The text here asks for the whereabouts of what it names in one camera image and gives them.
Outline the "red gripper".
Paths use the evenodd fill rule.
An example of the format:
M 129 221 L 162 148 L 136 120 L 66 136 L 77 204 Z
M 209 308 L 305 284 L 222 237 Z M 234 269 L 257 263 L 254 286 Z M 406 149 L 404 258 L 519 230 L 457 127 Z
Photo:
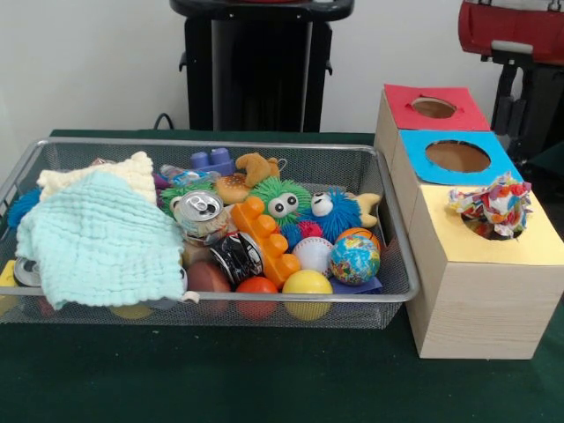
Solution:
M 562 1 L 463 1 L 458 38 L 464 51 L 531 56 L 535 63 L 563 64 Z M 522 68 L 522 87 L 513 99 L 515 66 L 504 64 L 495 97 L 491 129 L 496 135 L 520 137 L 531 96 L 532 73 Z

